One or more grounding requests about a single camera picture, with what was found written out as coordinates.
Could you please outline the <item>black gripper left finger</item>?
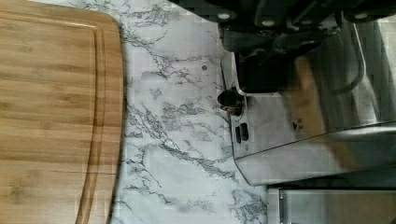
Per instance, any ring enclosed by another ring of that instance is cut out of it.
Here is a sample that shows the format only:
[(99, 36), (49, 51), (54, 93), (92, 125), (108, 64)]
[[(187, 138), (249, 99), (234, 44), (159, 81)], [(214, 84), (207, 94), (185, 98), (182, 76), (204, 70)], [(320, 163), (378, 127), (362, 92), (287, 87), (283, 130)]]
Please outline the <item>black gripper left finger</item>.
[(323, 41), (326, 0), (169, 0), (218, 25), (230, 52), (300, 54)]

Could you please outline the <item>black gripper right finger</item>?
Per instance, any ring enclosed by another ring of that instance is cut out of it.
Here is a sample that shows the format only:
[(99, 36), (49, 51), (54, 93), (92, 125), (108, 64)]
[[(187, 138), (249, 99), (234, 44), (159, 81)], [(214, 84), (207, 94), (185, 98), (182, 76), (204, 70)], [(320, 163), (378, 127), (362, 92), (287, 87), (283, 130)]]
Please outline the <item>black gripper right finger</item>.
[(344, 10), (344, 18), (354, 23), (377, 21), (395, 14), (396, 0), (363, 0), (359, 6)]

